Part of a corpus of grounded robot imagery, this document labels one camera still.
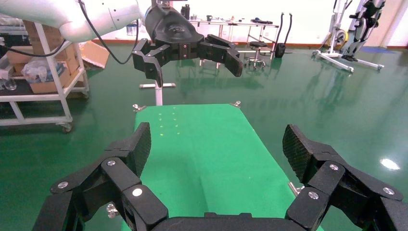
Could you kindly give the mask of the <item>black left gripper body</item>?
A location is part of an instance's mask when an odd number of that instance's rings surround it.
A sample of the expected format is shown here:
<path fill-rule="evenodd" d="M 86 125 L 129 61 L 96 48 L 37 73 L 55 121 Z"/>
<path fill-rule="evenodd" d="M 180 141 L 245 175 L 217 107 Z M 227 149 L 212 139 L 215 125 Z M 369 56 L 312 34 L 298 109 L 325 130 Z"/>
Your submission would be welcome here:
<path fill-rule="evenodd" d="M 145 16 L 145 27 L 156 47 L 170 46 L 166 52 L 169 60 L 198 58 L 198 46 L 204 35 L 174 8 L 152 6 Z"/>

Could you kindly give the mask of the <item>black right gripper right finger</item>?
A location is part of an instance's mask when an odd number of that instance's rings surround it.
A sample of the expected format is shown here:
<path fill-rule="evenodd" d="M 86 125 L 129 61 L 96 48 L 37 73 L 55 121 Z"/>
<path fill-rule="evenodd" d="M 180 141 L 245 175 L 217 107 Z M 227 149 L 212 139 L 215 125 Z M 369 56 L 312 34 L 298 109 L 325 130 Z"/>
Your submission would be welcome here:
<path fill-rule="evenodd" d="M 288 124 L 282 149 L 304 188 L 287 218 L 315 230 L 328 209 L 340 209 L 364 231 L 406 231 L 408 204 L 395 187 L 350 166 L 330 145 Z"/>

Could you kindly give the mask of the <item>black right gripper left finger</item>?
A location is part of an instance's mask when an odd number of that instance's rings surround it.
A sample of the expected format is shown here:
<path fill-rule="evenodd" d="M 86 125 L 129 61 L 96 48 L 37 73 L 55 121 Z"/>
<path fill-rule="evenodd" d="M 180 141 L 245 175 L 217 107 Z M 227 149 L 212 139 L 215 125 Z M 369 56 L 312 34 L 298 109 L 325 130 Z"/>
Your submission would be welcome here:
<path fill-rule="evenodd" d="M 153 230 L 168 218 L 168 209 L 141 182 L 151 144 L 150 125 L 142 122 L 129 138 L 112 142 L 97 161 L 55 182 L 33 230 L 82 231 L 108 203 L 131 230 Z"/>

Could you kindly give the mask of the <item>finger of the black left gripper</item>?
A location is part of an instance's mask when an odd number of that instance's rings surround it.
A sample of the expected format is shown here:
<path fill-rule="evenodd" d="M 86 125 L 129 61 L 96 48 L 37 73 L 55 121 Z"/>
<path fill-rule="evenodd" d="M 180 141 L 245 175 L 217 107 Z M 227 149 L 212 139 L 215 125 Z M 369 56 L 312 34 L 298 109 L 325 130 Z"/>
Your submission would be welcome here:
<path fill-rule="evenodd" d="M 147 79 L 155 80 L 158 87 L 163 87 L 162 66 L 170 61 L 171 46 L 157 47 L 148 39 L 141 39 L 132 51 L 134 68 L 145 73 Z"/>
<path fill-rule="evenodd" d="M 236 77 L 242 75 L 243 63 L 236 45 L 223 38 L 209 34 L 199 43 L 199 58 L 224 64 Z"/>

